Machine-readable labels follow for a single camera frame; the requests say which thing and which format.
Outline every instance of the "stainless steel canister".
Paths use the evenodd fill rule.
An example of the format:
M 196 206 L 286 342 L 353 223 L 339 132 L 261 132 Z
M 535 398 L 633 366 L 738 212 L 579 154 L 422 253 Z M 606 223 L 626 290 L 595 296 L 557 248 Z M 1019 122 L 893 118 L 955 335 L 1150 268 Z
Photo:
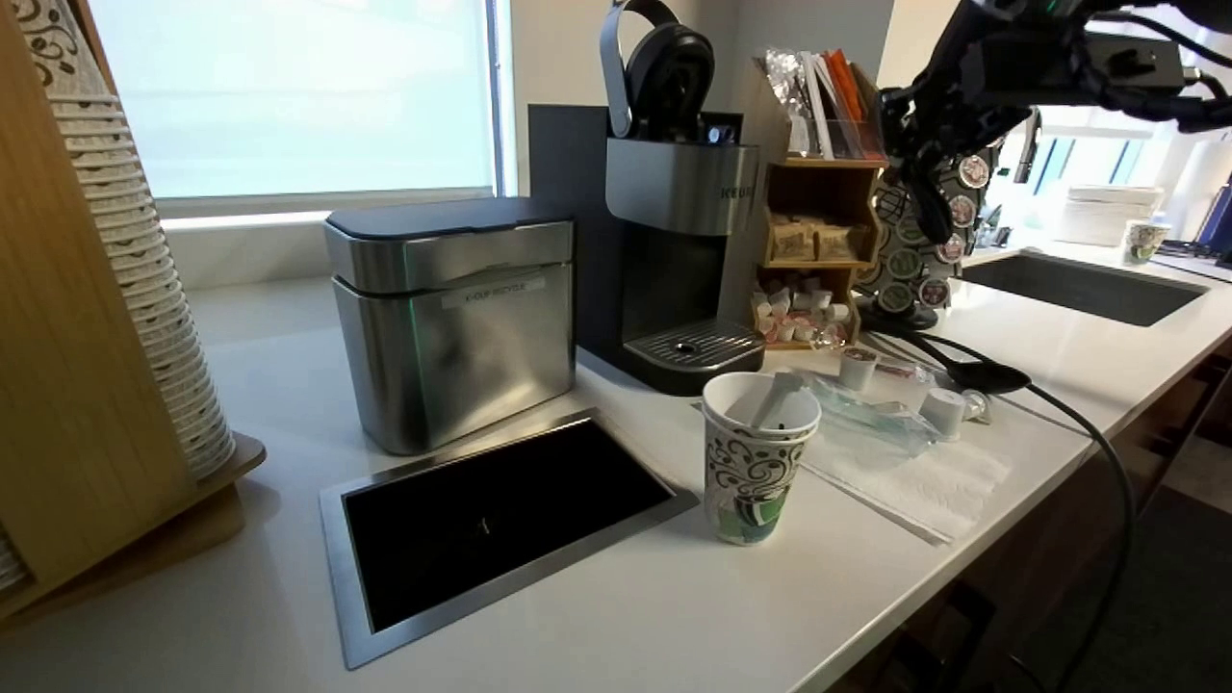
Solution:
M 575 223 L 525 196 L 326 219 L 367 434 L 418 454 L 575 386 Z

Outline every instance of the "black coffee maker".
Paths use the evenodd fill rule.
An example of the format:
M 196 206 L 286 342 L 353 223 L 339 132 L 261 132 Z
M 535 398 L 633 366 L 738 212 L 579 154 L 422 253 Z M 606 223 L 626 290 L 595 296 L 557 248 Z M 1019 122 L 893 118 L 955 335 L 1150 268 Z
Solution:
M 620 15 L 653 32 L 620 63 Z M 738 115 L 699 110 L 714 46 L 665 2 L 599 32 L 608 109 L 533 105 L 533 196 L 575 215 L 579 342 L 665 394 L 757 369 L 751 319 L 720 319 L 730 236 L 751 227 L 757 159 Z

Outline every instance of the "cable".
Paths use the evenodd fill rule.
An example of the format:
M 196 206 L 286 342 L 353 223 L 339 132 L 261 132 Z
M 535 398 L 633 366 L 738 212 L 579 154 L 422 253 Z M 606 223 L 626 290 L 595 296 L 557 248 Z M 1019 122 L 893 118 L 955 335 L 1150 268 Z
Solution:
M 995 360 L 995 359 L 987 359 L 987 353 L 969 350 L 969 348 L 964 348 L 964 350 L 974 353 L 974 360 L 955 360 L 955 359 L 946 359 L 946 353 L 937 348 L 937 342 L 943 342 L 943 337 L 928 342 L 928 335 L 920 335 L 920 330 L 902 330 L 902 328 L 875 325 L 875 319 L 868 319 L 862 328 L 868 328 L 868 330 L 885 330 L 885 335 L 893 335 L 893 337 L 924 350 L 932 360 L 938 360 L 938 366 L 946 369 L 946 376 L 951 376 L 959 387 L 1011 394 L 1011 387 L 1025 387 L 1025 386 L 1033 380 L 1028 372 L 1019 372 L 1019 369 L 1011 369 L 1011 366 L 1002 366 L 1002 360 Z
M 1160 33 L 1167 33 L 1167 37 L 1183 42 L 1187 49 L 1192 49 L 1192 52 L 1200 52 L 1200 56 L 1217 63 L 1217 65 L 1232 65 L 1232 56 L 1227 56 L 1227 52 L 1217 52 L 1217 49 L 1209 49 L 1209 46 L 1192 42 L 1190 33 L 1183 33 L 1183 32 L 1176 32 L 1176 28 L 1167 28 L 1167 24 L 1156 24 L 1156 19 L 1146 19 L 1146 15 L 1132 15 L 1132 13 L 1099 13 L 1092 19 L 1101 19 L 1101 24 L 1140 24 L 1140 28 L 1146 28 L 1146 32 L 1160 32 Z
M 1226 90 L 1217 77 L 1197 72 L 1197 82 L 1200 82 L 1217 100 L 1227 100 L 1227 90 Z
M 1005 369 L 1002 360 L 987 359 L 983 350 L 966 348 L 966 342 L 955 342 L 955 337 L 943 337 L 943 335 L 912 335 L 907 342 L 938 342 L 938 348 L 951 348 L 951 350 L 964 350 L 987 366 L 996 366 Z M 1132 481 L 1129 481 L 1129 468 L 1119 462 L 1119 454 L 1113 450 L 1113 441 L 1077 412 L 1069 408 L 1068 400 L 1050 398 L 1048 387 L 1039 387 L 1034 380 L 1025 386 L 1028 394 L 1034 394 L 1039 400 L 1048 400 L 1050 408 L 1060 408 L 1063 417 L 1069 417 L 1099 446 L 1101 446 L 1101 458 L 1113 464 L 1113 476 L 1116 476 L 1116 490 L 1119 490 L 1119 545 L 1116 545 L 1116 558 L 1113 558 L 1113 573 L 1092 606 L 1092 617 L 1077 639 L 1077 647 L 1069 650 L 1069 659 L 1063 661 L 1063 674 L 1060 681 L 1050 685 L 1054 693 L 1068 693 L 1083 671 L 1083 661 L 1088 659 L 1108 611 L 1113 611 L 1113 602 L 1119 593 L 1119 582 L 1129 573 L 1129 558 L 1132 558 L 1132 544 L 1136 544 L 1136 520 L 1140 520 L 1140 507 L 1136 507 L 1136 491 L 1132 491 Z M 1033 674 L 1019 659 L 1007 659 L 1011 671 L 1028 674 L 1033 685 L 1039 685 L 1042 676 Z
M 1018 653 L 1005 659 L 1033 688 L 1050 693 L 1048 681 Z
M 879 348 L 882 353 L 893 353 L 893 359 L 920 359 L 918 350 L 905 350 L 888 337 L 879 337 L 879 335 L 868 335 L 871 348 Z
M 1116 558 L 1113 558 L 1108 585 L 1101 588 L 1101 602 L 1099 602 L 1099 607 L 1092 607 L 1092 617 L 1088 617 L 1088 624 L 1087 624 L 1073 653 L 1068 659 L 1068 667 L 1063 667 L 1063 674 L 1060 674 L 1060 681 L 1054 681 L 1054 688 L 1068 693 L 1068 688 L 1073 685 L 1083 661 L 1088 659 L 1088 650 L 1092 650 L 1092 641 L 1099 641 L 1108 611 L 1113 611 L 1113 602 L 1116 602 L 1119 582 L 1124 582 L 1124 573 L 1129 573 L 1129 558 L 1132 558 L 1140 513 L 1136 513 L 1136 498 L 1132 498 L 1124 462 L 1119 462 L 1119 454 L 1113 450 L 1113 441 L 1108 441 L 1083 412 L 1073 412 L 1068 400 L 1050 398 L 1050 394 L 1039 387 L 1034 380 L 1033 380 L 1028 387 L 1033 387 L 1039 400 L 1048 400 L 1048 403 L 1054 403 L 1060 412 L 1068 412 L 1068 417 L 1105 450 L 1105 462 L 1113 464 L 1113 476 L 1116 476 L 1116 484 L 1119 484 L 1119 513 L 1124 513 L 1124 517 L 1119 517 L 1119 545 L 1116 545 Z

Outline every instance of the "drip tray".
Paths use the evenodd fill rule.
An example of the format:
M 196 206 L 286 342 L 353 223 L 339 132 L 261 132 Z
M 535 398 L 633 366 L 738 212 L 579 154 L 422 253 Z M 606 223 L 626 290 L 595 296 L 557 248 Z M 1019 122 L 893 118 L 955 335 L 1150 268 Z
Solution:
M 326 490 L 344 659 L 367 667 L 690 504 L 595 421 Z
M 716 330 L 714 325 L 676 328 L 622 342 L 633 353 L 658 369 L 716 372 L 762 350 L 756 335 Z

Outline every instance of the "coffee cup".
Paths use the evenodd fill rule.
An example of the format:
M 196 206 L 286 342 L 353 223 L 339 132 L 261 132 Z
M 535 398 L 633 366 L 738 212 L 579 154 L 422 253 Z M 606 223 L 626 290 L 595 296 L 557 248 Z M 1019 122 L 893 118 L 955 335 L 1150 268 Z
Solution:
M 839 360 L 839 387 L 862 394 L 879 369 L 879 350 L 852 348 Z
M 1150 219 L 1124 223 L 1119 262 L 1146 264 L 1156 259 L 1156 250 L 1164 248 L 1164 236 L 1167 236 L 1167 227 L 1150 223 Z
M 819 403 L 793 372 L 720 372 L 703 400 L 703 517 L 725 544 L 774 536 Z

